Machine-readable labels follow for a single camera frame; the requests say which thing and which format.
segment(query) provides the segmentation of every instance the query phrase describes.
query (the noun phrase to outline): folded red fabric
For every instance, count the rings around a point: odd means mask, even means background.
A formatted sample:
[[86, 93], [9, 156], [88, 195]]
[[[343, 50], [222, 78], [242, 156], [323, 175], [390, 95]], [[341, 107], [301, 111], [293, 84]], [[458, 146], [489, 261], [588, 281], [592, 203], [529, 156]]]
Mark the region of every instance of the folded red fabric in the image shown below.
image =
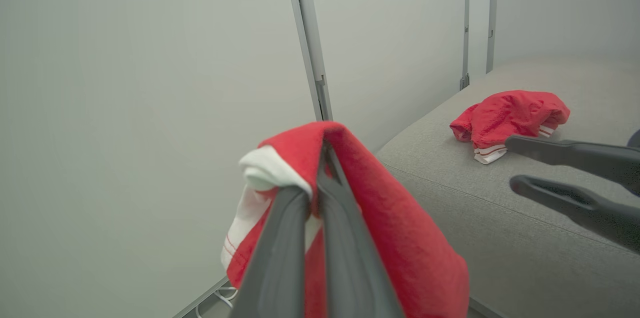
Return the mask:
[[[278, 187], [297, 185], [317, 207], [316, 176], [323, 140], [333, 146], [375, 247], [408, 318], [464, 318], [467, 265], [429, 215], [345, 128], [315, 122], [261, 143], [240, 161], [247, 188], [222, 250], [231, 284], [239, 288]], [[305, 228], [306, 318], [325, 318], [325, 249], [317, 209]]]
[[507, 152], [509, 136], [550, 137], [570, 113], [553, 93], [506, 91], [467, 108], [449, 126], [458, 141], [473, 142], [474, 158], [488, 165]]

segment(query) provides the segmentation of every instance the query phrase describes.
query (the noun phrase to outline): gray cushion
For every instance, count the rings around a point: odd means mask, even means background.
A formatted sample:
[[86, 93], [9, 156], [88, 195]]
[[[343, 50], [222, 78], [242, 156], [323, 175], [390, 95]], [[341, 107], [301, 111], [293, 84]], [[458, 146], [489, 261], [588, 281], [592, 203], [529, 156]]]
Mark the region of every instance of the gray cushion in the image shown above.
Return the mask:
[[615, 183], [516, 154], [482, 165], [449, 124], [472, 104], [507, 90], [550, 91], [571, 109], [551, 140], [626, 145], [640, 129], [640, 70], [598, 59], [530, 59], [474, 79], [398, 134], [377, 156], [465, 259], [471, 295], [509, 318], [640, 316], [640, 256], [513, 193], [527, 174], [589, 188], [640, 207]]

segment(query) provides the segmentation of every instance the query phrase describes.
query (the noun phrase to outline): white fabric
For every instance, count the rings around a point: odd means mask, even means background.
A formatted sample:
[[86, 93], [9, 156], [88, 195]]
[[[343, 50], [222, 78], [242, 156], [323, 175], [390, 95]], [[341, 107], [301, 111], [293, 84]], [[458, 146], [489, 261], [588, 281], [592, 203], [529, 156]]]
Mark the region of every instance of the white fabric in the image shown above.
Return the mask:
[[[222, 248], [221, 260], [225, 270], [229, 268], [231, 258], [240, 243], [256, 226], [269, 207], [269, 200], [259, 191], [269, 191], [276, 187], [298, 186], [307, 193], [310, 199], [313, 197], [309, 183], [300, 177], [272, 146], [263, 146], [247, 153], [240, 159], [240, 168], [246, 181], [246, 187]], [[311, 246], [320, 227], [322, 227], [322, 222], [314, 216], [306, 221], [304, 226], [305, 250]]]
[[[544, 125], [540, 125], [538, 135], [542, 137], [551, 137], [555, 130], [550, 129]], [[496, 161], [500, 157], [503, 157], [505, 153], [507, 153], [507, 147], [505, 145], [495, 145], [491, 146], [487, 149], [475, 149], [473, 150], [475, 156], [473, 157], [476, 161], [482, 163], [483, 165], [488, 165], [491, 162]]]
[[540, 131], [538, 132], [538, 134], [539, 134], [540, 136], [542, 136], [542, 137], [547, 137], [547, 138], [549, 138], [549, 137], [551, 137], [551, 135], [553, 134], [553, 131], [555, 131], [555, 130], [550, 129], [549, 127], [546, 127], [546, 126], [540, 125]]
[[505, 147], [505, 145], [495, 145], [487, 149], [475, 149], [473, 152], [475, 153], [473, 158], [476, 161], [483, 165], [488, 165], [496, 159], [503, 157], [505, 153], [507, 153], [507, 147]]

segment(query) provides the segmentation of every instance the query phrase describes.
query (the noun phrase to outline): white cable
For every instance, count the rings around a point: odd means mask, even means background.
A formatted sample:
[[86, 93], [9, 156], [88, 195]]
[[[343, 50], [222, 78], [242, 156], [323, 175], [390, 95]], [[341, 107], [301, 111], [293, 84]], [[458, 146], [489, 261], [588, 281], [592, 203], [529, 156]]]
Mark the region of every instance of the white cable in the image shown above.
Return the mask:
[[228, 306], [229, 306], [229, 308], [231, 308], [231, 309], [233, 309], [233, 308], [234, 308], [234, 305], [233, 305], [233, 304], [231, 304], [231, 302], [229, 302], [229, 300], [227, 300], [227, 298], [226, 298], [226, 297], [224, 297], [223, 295], [220, 295], [220, 292], [215, 291], [213, 294], [214, 294], [216, 297], [218, 297], [222, 302], [225, 302], [225, 303], [226, 303], [226, 305], [228, 305]]
[[233, 295], [229, 297], [225, 297], [227, 300], [233, 300], [238, 295], [238, 290], [233, 287], [221, 287], [217, 289], [218, 291], [235, 291]]
[[197, 318], [202, 318], [202, 316], [200, 315], [200, 305], [196, 306], [196, 317]]

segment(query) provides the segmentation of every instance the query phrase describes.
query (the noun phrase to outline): white wall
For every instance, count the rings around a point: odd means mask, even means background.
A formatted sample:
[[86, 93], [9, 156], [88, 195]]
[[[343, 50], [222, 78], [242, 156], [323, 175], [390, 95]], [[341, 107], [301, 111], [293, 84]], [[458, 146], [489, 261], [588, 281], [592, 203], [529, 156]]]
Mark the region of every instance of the white wall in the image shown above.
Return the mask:
[[0, 317], [171, 318], [315, 120], [291, 0], [0, 0]]
[[468, 72], [473, 82], [482, 80], [487, 72], [488, 32], [489, 0], [469, 0]]
[[640, 56], [640, 0], [498, 0], [494, 64], [535, 54]]
[[378, 150], [450, 98], [465, 0], [314, 0], [334, 120]]

